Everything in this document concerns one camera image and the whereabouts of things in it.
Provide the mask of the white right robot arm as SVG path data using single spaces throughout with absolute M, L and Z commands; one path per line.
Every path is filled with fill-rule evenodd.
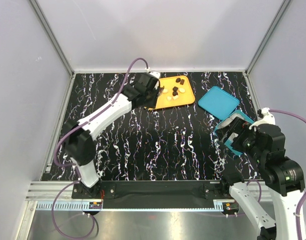
M 248 192 L 239 173 L 225 173 L 220 192 L 233 198 L 256 229 L 259 240 L 306 240 L 303 201 L 306 199 L 304 173 L 300 165 L 285 155 L 285 135 L 268 115 L 249 123 L 241 117 L 222 121 L 215 133 L 221 142 L 231 141 L 235 151 L 252 160 L 271 195 L 275 219 L 264 211 Z

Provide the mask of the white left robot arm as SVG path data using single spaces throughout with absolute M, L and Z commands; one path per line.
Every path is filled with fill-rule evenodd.
M 122 115 L 138 107 L 154 108 L 160 93 L 161 73 L 143 73 L 133 83 L 123 86 L 111 100 L 92 114 L 70 124 L 70 131 L 63 142 L 63 150 L 77 168 L 83 192 L 90 198 L 100 194 L 99 176 L 95 169 L 95 141 L 100 133 Z

